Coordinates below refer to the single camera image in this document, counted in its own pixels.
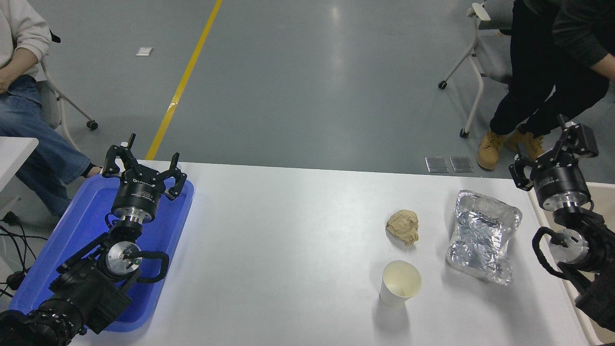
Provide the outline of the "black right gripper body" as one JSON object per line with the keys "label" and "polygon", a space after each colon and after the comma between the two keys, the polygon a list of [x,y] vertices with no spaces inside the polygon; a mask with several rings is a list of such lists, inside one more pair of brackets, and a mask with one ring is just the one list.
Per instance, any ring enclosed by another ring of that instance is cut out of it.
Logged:
{"label": "black right gripper body", "polygon": [[533,173],[532,183],[543,210],[580,207],[591,201],[586,180],[575,164],[549,167]]}

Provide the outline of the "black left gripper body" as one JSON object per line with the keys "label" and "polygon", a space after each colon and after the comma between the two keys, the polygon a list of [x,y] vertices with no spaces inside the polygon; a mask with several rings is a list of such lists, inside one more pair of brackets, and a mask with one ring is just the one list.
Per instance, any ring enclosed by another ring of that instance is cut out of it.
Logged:
{"label": "black left gripper body", "polygon": [[123,173],[111,211],[118,218],[129,214],[154,218],[163,192],[164,183],[159,179],[143,181]]}

